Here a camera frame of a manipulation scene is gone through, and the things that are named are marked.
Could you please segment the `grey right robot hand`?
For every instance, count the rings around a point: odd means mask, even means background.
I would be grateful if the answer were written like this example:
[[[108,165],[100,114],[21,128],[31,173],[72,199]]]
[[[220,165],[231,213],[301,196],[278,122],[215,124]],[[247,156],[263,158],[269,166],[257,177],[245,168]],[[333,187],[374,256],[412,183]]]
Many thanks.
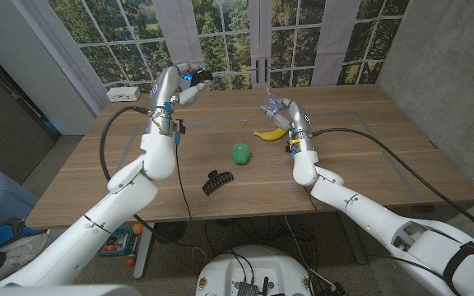
[[[285,131],[311,132],[309,115],[304,108],[294,100],[281,97],[271,99],[267,104],[260,107],[263,113],[271,118],[273,122]],[[281,111],[287,109],[290,119],[281,115]]]

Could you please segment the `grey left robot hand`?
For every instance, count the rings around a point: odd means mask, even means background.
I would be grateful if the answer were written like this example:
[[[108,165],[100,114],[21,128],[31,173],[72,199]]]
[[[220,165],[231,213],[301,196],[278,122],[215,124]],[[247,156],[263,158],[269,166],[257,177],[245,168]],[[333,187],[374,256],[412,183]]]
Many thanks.
[[[190,77],[190,87],[175,94],[179,81]],[[211,84],[211,71],[190,62],[166,68],[157,78],[151,93],[151,108],[164,107],[166,102],[183,106],[193,104],[200,94]]]

